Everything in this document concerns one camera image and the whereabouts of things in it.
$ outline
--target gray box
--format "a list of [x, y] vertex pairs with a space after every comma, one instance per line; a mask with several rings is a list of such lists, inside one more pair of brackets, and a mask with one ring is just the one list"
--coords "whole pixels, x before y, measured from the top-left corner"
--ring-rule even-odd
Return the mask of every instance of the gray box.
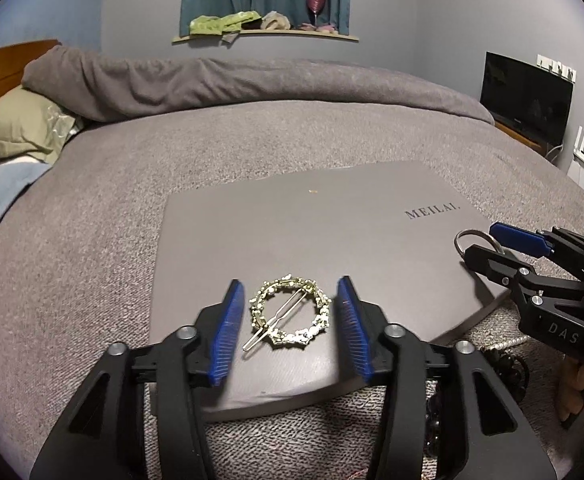
[[[466, 270], [457, 232], [487, 231], [458, 192], [417, 162], [387, 162], [234, 182], [173, 194], [161, 228], [152, 291], [150, 343], [193, 323], [218, 303], [232, 278], [246, 288], [246, 308], [224, 386], [201, 391], [206, 420], [292, 410], [363, 386], [330, 327], [302, 348], [250, 352], [247, 300], [264, 280], [288, 273], [311, 278], [331, 297], [352, 277], [360, 298], [421, 339], [447, 342], [489, 314], [505, 288]], [[486, 245], [479, 238], [463, 238]], [[275, 296], [269, 318], [283, 303]], [[308, 327], [313, 303], [279, 328]]]

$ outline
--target circular hair clip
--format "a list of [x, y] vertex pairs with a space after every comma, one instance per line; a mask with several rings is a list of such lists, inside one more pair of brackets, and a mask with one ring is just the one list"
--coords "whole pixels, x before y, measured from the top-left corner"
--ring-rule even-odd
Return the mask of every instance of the circular hair clip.
[[[277, 292], [293, 291], [290, 298], [277, 310], [273, 317], [266, 319], [263, 316], [265, 302]], [[286, 333], [277, 328], [277, 324], [285, 319], [301, 302], [311, 296], [316, 303], [316, 317], [309, 328], [303, 328], [296, 332]], [[274, 346], [306, 346], [320, 332], [329, 326], [329, 304], [331, 300], [320, 290], [314, 280], [293, 278], [291, 274], [283, 276], [273, 282], [264, 282], [256, 296], [249, 300], [249, 310], [252, 318], [252, 326], [256, 333], [243, 345], [243, 351], [250, 350], [263, 338], [268, 337]]]
[[456, 252], [460, 254], [462, 259], [465, 259], [465, 249], [460, 246], [458, 240], [464, 236], [477, 236], [479, 238], [483, 238], [483, 240], [489, 242], [489, 244], [497, 253], [505, 254], [503, 246], [499, 244], [498, 240], [496, 240], [496, 238], [494, 238], [492, 235], [478, 229], [465, 229], [454, 237], [454, 247], [456, 247]]

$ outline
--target gray blanket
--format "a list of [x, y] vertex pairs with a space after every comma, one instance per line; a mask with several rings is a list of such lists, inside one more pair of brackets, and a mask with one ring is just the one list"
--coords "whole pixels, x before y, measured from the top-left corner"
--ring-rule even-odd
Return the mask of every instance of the gray blanket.
[[55, 46], [25, 67], [22, 85], [103, 123], [214, 105], [311, 100], [404, 105], [493, 124], [479, 103], [449, 88], [400, 72], [316, 61], [130, 61]]

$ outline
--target gray bedspread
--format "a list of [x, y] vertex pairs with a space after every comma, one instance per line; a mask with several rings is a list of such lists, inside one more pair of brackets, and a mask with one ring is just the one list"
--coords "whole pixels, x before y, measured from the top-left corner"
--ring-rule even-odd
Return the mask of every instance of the gray bedspread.
[[316, 61], [131, 61], [55, 46], [25, 67], [22, 84], [103, 123], [191, 108], [294, 99], [405, 105], [494, 123], [476, 100], [418, 77]]
[[[337, 71], [349, 84], [377, 85], [378, 71]], [[26, 477], [107, 344], [147, 342], [155, 251], [170, 193], [313, 168], [418, 160], [493, 221], [584, 234], [584, 192], [473, 107], [481, 120], [425, 106], [263, 101], [108, 124], [75, 138], [0, 224], [1, 452]], [[124, 113], [109, 105], [101, 112], [101, 120]], [[560, 275], [547, 262], [538, 269]], [[506, 303], [470, 336], [486, 343], [515, 334], [516, 315]], [[566, 455], [552, 399], [559, 355], [536, 342], [520, 351], [532, 369], [523, 411], [558, 463]], [[369, 460], [381, 399], [382, 389], [369, 388], [295, 412], [213, 424], [208, 436], [218, 477], [345, 480]], [[146, 434], [155, 478], [149, 416]]]

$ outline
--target blue gripper pad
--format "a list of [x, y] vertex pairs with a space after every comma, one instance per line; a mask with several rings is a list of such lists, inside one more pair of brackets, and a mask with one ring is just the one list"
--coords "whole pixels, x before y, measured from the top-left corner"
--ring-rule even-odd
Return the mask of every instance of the blue gripper pad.
[[245, 306], [245, 289], [243, 283], [232, 282], [225, 299], [225, 312], [220, 320], [214, 340], [210, 345], [210, 370], [208, 377], [213, 386], [218, 386], [229, 373], [236, 340], [239, 336], [243, 308]]
[[552, 254], [552, 245], [542, 235], [525, 229], [496, 222], [489, 228], [489, 234], [496, 238], [502, 246], [529, 254], [534, 258]]
[[341, 316], [343, 320], [341, 330], [344, 333], [344, 339], [349, 348], [354, 370], [368, 383], [374, 375], [370, 354], [370, 342], [365, 333], [360, 312], [358, 312], [357, 302], [350, 294], [343, 278], [339, 280], [337, 295], [342, 309]]

